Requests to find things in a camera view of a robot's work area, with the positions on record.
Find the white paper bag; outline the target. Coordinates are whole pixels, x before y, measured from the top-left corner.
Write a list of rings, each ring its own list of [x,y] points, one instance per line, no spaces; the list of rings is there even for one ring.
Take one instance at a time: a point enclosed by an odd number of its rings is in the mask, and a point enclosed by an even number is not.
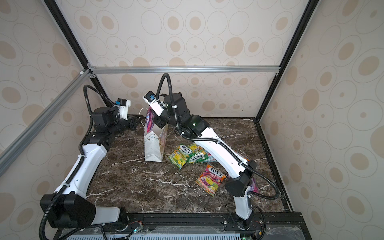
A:
[[[146,115],[144,126],[145,161],[161,163],[167,140],[168,125],[163,129],[158,128],[155,123],[152,129],[146,126]]]

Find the pink fruits Fox's candy bag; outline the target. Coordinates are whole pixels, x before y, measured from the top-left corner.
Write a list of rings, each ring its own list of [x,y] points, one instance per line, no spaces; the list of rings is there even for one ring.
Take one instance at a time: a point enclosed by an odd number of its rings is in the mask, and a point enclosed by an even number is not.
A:
[[[214,196],[226,177],[226,175],[211,165],[207,165],[206,169],[196,180],[196,184],[203,188],[208,194]]]

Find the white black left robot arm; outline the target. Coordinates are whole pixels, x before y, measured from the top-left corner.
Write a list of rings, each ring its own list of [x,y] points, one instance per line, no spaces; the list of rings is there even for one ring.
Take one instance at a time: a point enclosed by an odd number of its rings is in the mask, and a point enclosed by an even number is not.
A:
[[[143,118],[127,114],[122,106],[97,108],[91,113],[92,131],[80,143],[81,153],[76,164],[55,192],[44,195],[40,201],[44,211],[42,224],[49,223],[56,229],[84,229],[92,225],[127,223],[122,208],[97,207],[86,195],[116,136],[135,131]]]

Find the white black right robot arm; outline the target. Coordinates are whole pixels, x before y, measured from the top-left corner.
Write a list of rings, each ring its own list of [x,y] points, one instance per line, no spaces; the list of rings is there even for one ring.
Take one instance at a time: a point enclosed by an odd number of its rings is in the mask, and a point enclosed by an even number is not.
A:
[[[158,127],[165,124],[176,127],[181,137],[204,148],[225,168],[230,177],[225,188],[234,197],[236,215],[242,221],[249,222],[253,211],[248,192],[251,189],[253,172],[247,167],[254,167],[255,162],[251,161],[249,164],[222,141],[204,118],[190,114],[180,93],[173,94],[172,97],[166,95],[162,102],[150,91],[143,99],[154,112]]]

